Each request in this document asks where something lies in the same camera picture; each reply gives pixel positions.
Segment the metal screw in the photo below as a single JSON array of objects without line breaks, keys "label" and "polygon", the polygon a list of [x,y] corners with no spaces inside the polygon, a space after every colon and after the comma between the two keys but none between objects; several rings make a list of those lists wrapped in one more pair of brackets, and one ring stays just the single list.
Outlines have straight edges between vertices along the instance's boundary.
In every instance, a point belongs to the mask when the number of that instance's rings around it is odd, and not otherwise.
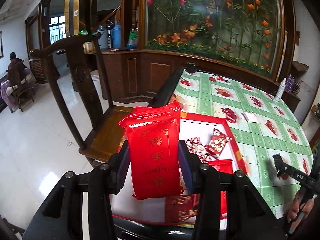
[{"label": "metal screw", "polygon": [[208,170],[209,168],[210,168],[210,166],[209,166],[208,164],[206,164],[206,163],[202,163],[202,164],[200,165],[200,169],[201,169],[201,170],[206,171],[206,170]]},{"label": "metal screw", "polygon": [[70,179],[72,176],[73,176],[73,172],[72,171],[67,171],[64,176],[67,178],[67,179]]},{"label": "metal screw", "polygon": [[109,169],[109,165],[106,164],[106,163],[103,163],[103,164],[100,165],[100,169],[105,171],[105,170]]},{"label": "metal screw", "polygon": [[236,175],[241,178],[244,176],[244,173],[242,171],[236,171]]}]

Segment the person's hair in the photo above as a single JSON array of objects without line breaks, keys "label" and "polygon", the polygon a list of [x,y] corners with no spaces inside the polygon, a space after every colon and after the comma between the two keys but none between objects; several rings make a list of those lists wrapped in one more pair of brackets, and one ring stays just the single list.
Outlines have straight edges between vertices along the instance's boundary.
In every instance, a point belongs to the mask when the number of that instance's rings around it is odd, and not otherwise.
[{"label": "person's hair", "polygon": [[13,59],[13,58],[16,58],[16,57],[17,57],[17,56],[16,56],[16,54],[15,54],[14,52],[11,52],[11,53],[10,53],[10,60]]}]

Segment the white bucket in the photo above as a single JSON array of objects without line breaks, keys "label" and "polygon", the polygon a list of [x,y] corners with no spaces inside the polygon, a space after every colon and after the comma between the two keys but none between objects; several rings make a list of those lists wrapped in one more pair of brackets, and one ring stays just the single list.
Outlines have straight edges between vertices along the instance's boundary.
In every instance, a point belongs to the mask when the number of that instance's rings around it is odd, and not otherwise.
[{"label": "white bucket", "polygon": [[101,84],[100,84],[100,77],[99,77],[99,72],[98,70],[94,70],[92,72],[90,72],[93,84],[96,88],[96,91],[98,93],[98,96],[102,95],[102,90],[101,90]]}]

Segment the picture frame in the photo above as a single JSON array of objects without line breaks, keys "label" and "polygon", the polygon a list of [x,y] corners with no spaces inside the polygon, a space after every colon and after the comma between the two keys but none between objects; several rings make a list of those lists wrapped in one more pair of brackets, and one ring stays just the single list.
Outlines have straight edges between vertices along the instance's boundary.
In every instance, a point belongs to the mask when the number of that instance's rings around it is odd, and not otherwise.
[{"label": "picture frame", "polygon": [[2,31],[0,31],[0,59],[3,58]]}]

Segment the green and white tablecloth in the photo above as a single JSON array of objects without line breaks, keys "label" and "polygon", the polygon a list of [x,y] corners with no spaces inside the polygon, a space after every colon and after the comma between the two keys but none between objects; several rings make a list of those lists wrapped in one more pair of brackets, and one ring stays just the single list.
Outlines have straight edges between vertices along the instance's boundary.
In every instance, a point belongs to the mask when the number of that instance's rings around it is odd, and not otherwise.
[{"label": "green and white tablecloth", "polygon": [[[184,72],[174,93],[183,98],[183,111],[228,121],[249,178],[274,215],[282,217],[300,186],[292,178],[276,177],[272,155],[280,153],[287,164],[308,174],[313,160],[308,140],[287,105],[259,89],[202,72]],[[244,111],[254,113],[259,123],[247,122]]]}]

